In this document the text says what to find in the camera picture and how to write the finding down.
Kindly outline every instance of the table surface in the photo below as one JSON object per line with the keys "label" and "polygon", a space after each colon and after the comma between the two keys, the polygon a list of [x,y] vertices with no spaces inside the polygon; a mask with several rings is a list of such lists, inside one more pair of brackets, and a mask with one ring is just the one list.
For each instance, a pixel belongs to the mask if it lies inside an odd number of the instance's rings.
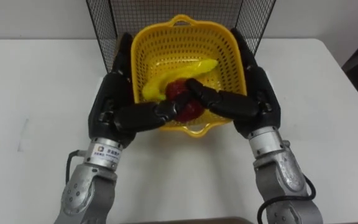
{"label": "table surface", "polygon": [[[318,40],[263,40],[257,61],[324,222],[358,222],[358,93]],[[0,40],[0,223],[53,223],[67,155],[88,147],[88,113],[105,73],[95,40]],[[255,222],[262,197],[253,161],[232,124],[201,139],[140,133],[119,163],[108,223]]]}

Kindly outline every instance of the yellow plastic basket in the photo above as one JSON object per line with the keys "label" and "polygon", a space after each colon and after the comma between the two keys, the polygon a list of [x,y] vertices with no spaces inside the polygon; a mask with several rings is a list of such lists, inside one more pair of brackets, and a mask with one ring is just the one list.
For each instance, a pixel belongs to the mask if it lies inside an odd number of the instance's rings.
{"label": "yellow plastic basket", "polygon": [[[142,89],[153,76],[205,58],[217,60],[218,66],[197,78],[202,84],[216,90],[246,95],[244,70],[237,42],[224,26],[177,15],[169,22],[154,24],[141,30],[135,36],[131,48],[135,102],[145,101]],[[202,137],[213,126],[229,121],[206,110],[193,121],[172,121],[162,129],[180,130],[193,137]]]}

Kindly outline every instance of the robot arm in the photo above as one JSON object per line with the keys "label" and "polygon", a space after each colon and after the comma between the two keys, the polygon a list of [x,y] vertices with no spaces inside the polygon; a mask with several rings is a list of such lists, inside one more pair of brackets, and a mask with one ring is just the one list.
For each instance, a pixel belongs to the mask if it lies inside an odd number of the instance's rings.
{"label": "robot arm", "polygon": [[129,64],[132,37],[124,35],[113,70],[105,76],[89,114],[91,143],[86,152],[80,152],[84,162],[76,167],[63,191],[55,224],[106,223],[114,201],[115,170],[122,150],[136,132],[155,129],[172,120],[190,97],[211,112],[233,119],[237,131],[249,140],[255,157],[257,187],[265,201],[257,214],[258,223],[262,223],[264,209],[271,224],[323,223],[312,202],[315,189],[303,175],[290,143],[283,141],[278,132],[281,111],[270,82],[240,33],[235,29],[232,33],[246,69],[248,96],[216,91],[189,79],[186,86],[191,94],[180,94],[174,101],[136,105]]}
{"label": "robot arm", "polygon": [[[118,131],[111,125],[114,112],[134,103],[129,52],[132,37],[124,35],[114,60],[113,70],[100,86],[88,118],[87,151],[75,151],[67,162],[66,187],[55,224],[105,224],[114,201],[115,173],[121,152],[135,138],[135,133]],[[84,157],[71,178],[73,156]]]}

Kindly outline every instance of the yellow banana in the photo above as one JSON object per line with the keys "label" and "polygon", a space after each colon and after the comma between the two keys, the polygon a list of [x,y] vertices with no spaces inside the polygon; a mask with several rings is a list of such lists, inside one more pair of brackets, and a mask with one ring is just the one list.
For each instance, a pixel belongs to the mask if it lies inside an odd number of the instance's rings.
{"label": "yellow banana", "polygon": [[210,72],[218,65],[217,60],[203,59],[193,62],[183,68],[178,68],[151,78],[143,87],[142,94],[145,100],[165,100],[165,87],[179,78],[196,78]]}

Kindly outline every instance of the black wire grid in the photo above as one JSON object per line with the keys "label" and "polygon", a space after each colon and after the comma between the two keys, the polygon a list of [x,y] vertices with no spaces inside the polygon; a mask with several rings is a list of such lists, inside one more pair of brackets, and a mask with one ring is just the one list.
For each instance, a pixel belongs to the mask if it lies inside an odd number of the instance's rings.
{"label": "black wire grid", "polygon": [[177,14],[237,28],[256,53],[276,0],[86,0],[106,70],[112,69],[117,38],[167,22]]}

